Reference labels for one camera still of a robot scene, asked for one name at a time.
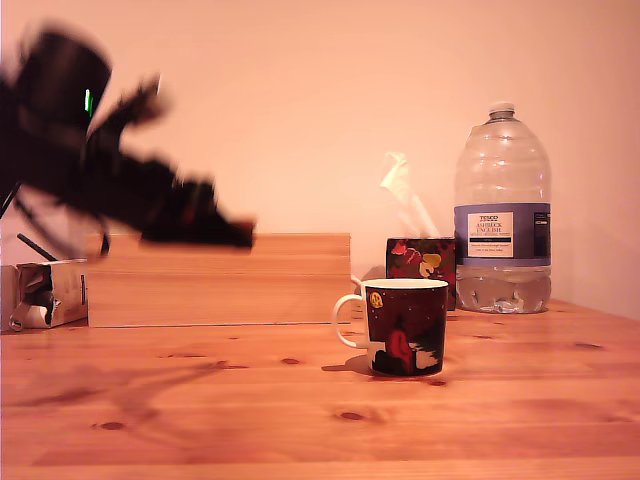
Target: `large plastic water bottle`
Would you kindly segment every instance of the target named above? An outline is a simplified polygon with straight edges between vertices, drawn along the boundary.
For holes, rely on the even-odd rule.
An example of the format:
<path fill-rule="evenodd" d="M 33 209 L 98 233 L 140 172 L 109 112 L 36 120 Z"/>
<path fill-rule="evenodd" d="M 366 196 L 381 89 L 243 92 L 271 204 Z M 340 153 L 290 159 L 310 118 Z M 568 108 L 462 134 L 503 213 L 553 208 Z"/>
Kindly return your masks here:
<path fill-rule="evenodd" d="M 457 292 L 469 310 L 538 312 L 551 295 L 551 168 L 514 114 L 493 105 L 458 160 Z"/>

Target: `wooden crate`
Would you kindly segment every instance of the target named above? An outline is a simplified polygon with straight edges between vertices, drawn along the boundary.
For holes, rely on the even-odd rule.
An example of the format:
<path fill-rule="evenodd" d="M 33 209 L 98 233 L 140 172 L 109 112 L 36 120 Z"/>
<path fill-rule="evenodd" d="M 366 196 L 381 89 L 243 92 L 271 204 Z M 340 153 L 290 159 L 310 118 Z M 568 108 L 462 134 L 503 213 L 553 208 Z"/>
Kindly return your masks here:
<path fill-rule="evenodd" d="M 259 234 L 250 252 L 113 235 L 109 255 L 88 264 L 89 325 L 327 323 L 353 291 L 350 272 L 349 234 Z"/>

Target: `bottle label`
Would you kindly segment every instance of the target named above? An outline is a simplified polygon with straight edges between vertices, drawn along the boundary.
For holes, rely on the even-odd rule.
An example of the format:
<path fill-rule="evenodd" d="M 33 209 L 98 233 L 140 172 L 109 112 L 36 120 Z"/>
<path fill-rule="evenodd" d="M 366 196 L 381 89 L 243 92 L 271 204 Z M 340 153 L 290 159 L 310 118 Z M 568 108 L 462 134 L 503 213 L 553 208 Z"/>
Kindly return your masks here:
<path fill-rule="evenodd" d="M 460 265 L 551 265 L 549 203 L 460 205 L 454 211 Z"/>

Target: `green light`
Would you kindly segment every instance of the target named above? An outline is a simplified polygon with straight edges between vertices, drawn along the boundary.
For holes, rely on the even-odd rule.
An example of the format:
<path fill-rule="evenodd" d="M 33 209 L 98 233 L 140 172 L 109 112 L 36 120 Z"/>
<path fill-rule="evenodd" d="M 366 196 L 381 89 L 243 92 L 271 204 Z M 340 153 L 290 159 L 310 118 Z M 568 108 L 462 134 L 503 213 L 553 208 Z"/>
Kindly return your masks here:
<path fill-rule="evenodd" d="M 90 117 L 93 117 L 93 95 L 88 88 L 84 92 L 84 111 L 89 113 Z"/>

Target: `white tissue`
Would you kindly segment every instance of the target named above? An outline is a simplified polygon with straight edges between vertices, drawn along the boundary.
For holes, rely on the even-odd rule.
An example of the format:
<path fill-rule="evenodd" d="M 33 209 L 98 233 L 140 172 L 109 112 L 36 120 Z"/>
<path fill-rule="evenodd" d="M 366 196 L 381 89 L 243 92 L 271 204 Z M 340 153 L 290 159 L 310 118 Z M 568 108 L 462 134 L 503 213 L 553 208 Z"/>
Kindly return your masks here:
<path fill-rule="evenodd" d="M 424 205 L 412 190 L 409 183 L 409 165 L 403 153 L 387 152 L 385 159 L 391 159 L 391 167 L 380 183 L 382 188 L 400 203 L 400 220 L 409 229 L 408 237 L 439 237 L 440 234 Z"/>

